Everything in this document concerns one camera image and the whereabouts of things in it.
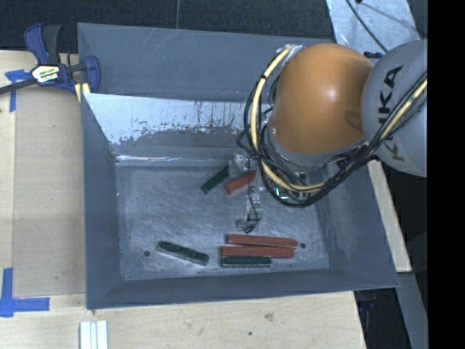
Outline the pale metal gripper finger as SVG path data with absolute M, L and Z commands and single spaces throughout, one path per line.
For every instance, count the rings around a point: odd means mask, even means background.
M 234 153 L 228 165 L 229 176 L 243 176 L 254 171 L 251 159 L 244 153 Z
M 244 213 L 235 222 L 236 228 L 243 233 L 252 233 L 258 230 L 262 217 L 263 208 L 260 197 L 255 193 L 248 194 Z

